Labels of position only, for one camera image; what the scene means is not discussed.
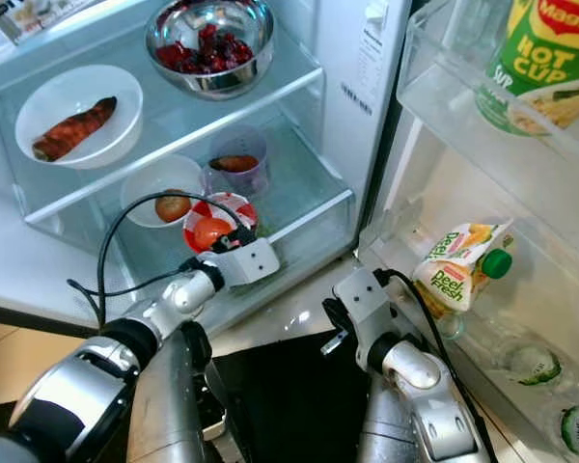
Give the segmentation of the red tomato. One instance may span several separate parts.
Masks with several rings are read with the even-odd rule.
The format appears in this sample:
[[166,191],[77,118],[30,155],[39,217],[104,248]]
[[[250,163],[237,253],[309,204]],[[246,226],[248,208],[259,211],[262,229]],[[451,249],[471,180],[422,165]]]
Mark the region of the red tomato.
[[225,220],[206,217],[193,226],[189,237],[193,239],[197,252],[206,252],[210,250],[213,243],[223,235],[232,232],[233,229],[233,226]]

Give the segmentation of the red white bowl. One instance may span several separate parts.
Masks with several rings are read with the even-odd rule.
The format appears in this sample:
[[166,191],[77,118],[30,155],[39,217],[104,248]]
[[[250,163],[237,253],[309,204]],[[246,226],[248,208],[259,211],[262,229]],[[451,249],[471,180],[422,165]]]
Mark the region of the red white bowl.
[[[218,193],[210,194],[208,198],[211,199],[212,202],[223,204],[224,207],[236,212],[241,224],[244,224],[247,228],[250,228],[251,230],[258,228],[258,212],[256,212],[253,205],[247,202],[244,197],[240,197],[240,195],[234,193],[229,193],[229,191],[218,191]],[[187,215],[183,217],[183,238],[184,242],[187,243],[187,246],[196,253],[201,252],[196,251],[193,239],[189,237],[189,234],[191,233],[193,226],[201,219],[206,219],[206,217],[225,220],[236,229],[236,221],[234,221],[233,217],[229,216],[227,212],[222,210],[222,208],[216,207],[215,204],[202,202],[202,200],[192,200],[191,208],[189,208]]]

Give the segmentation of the steel fridge door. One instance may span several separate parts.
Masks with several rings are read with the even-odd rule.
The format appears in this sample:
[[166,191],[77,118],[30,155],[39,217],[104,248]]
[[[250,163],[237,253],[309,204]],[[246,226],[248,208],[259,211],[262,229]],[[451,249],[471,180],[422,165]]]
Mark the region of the steel fridge door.
[[400,108],[363,256],[413,278],[432,244],[463,222],[511,221],[510,273],[469,312],[500,317],[545,342],[563,373],[522,385],[484,373],[525,446],[579,463],[555,419],[579,405],[579,120],[567,128],[487,75],[511,0],[356,0],[366,39],[394,50]]

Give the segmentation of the steel fridge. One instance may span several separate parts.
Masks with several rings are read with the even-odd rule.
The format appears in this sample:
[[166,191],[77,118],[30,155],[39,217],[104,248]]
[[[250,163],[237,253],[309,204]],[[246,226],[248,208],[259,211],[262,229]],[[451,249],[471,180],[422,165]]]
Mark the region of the steel fridge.
[[[183,220],[141,228],[121,205],[124,180],[166,155],[206,168],[224,128],[262,128],[270,141],[270,189],[245,197],[281,268],[228,289],[202,314],[212,334],[236,325],[354,250],[373,186],[394,83],[394,50],[366,39],[356,0],[266,0],[275,17],[273,61],[250,92],[209,101],[175,87],[152,65],[147,23],[171,0],[103,0],[20,44],[0,34],[0,323],[85,335],[97,325],[69,286],[96,282],[100,251],[114,297],[109,317],[154,294],[149,279],[192,255]],[[144,92],[132,149],[95,169],[45,166],[14,137],[17,112],[48,79],[73,68],[129,71]]]

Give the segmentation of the purple plastic cup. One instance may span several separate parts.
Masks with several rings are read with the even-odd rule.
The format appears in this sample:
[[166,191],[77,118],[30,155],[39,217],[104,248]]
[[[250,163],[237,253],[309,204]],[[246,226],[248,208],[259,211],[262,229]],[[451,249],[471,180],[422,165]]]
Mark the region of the purple plastic cup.
[[[270,163],[266,160],[270,150],[270,141],[259,127],[240,124],[215,133],[208,146],[206,174],[209,188],[213,191],[232,191],[242,197],[258,197],[266,193],[271,185]],[[254,171],[241,174],[211,169],[208,164],[210,159],[223,155],[254,155],[261,163]]]

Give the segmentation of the brown food piece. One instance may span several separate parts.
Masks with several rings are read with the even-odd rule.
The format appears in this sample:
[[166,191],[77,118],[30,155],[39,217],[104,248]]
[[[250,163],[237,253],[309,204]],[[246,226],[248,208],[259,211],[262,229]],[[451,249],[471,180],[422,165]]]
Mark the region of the brown food piece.
[[260,164],[259,158],[254,155],[223,155],[210,159],[209,167],[214,171],[241,174],[254,171]]

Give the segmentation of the Peel Fresh juice pouch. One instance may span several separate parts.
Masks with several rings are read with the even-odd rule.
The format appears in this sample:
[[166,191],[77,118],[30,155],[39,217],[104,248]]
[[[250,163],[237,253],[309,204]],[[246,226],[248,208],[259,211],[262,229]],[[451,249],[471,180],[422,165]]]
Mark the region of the Peel Fresh juice pouch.
[[510,273],[515,250],[510,230],[511,221],[463,222],[432,244],[413,273],[432,317],[469,312],[479,291]]

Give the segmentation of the steel bowl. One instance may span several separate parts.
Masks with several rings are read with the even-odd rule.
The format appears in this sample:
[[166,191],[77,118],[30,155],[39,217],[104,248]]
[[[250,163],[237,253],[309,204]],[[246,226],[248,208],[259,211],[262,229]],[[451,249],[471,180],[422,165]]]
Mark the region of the steel bowl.
[[[198,31],[215,25],[250,45],[255,57],[232,70],[211,74],[187,74],[165,68],[153,57],[162,45],[180,42],[197,48]],[[228,100],[250,92],[273,61],[275,16],[264,0],[171,0],[147,23],[145,43],[154,69],[175,87],[211,101]]]

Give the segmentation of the white plate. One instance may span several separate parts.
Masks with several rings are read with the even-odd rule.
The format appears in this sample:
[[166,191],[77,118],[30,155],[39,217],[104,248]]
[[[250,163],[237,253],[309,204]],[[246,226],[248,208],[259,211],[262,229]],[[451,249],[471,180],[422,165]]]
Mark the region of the white plate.
[[[101,98],[115,96],[112,118],[87,140],[56,162],[43,162],[31,154],[31,145],[48,128],[69,116],[91,109]],[[14,137],[28,157],[45,164],[72,169],[108,166],[126,155],[138,141],[144,92],[129,71],[109,65],[73,68],[48,79],[26,98],[17,112]]]

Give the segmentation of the dark red beet pieces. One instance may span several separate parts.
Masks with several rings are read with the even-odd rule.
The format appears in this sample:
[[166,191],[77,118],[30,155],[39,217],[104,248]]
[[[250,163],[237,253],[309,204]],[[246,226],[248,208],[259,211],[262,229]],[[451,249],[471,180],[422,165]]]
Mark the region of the dark red beet pieces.
[[153,57],[163,67],[187,74],[222,73],[255,57],[249,44],[229,32],[220,32],[215,25],[203,27],[197,39],[197,48],[175,42],[157,47]]

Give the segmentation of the roasted sweet potato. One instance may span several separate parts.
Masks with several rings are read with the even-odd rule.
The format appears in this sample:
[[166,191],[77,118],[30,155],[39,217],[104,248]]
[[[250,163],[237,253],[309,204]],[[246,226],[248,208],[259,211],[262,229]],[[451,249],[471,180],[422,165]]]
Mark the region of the roasted sweet potato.
[[31,145],[31,154],[43,162],[56,162],[104,127],[117,109],[115,96],[101,98],[90,109],[77,112],[47,129]]

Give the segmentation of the green label clear bottle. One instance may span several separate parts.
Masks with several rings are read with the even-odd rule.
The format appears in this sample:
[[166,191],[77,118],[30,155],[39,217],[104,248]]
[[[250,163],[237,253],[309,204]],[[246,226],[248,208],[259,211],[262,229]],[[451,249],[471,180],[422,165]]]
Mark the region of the green label clear bottle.
[[562,362],[548,344],[500,317],[453,313],[440,323],[444,339],[452,340],[487,373],[525,387],[548,384],[563,373]]

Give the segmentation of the printed white food carton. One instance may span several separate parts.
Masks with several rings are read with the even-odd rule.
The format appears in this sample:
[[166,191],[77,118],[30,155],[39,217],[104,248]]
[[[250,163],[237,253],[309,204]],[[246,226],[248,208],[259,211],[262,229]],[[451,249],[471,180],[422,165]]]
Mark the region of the printed white food carton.
[[0,0],[0,32],[11,43],[83,12],[103,0]]

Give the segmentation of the green Maggi hot cup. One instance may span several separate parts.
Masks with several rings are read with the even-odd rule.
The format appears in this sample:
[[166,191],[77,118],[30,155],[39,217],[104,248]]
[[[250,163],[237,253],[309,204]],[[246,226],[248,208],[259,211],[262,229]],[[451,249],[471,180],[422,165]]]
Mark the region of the green Maggi hot cup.
[[556,127],[579,120],[579,0],[511,0],[487,75]]

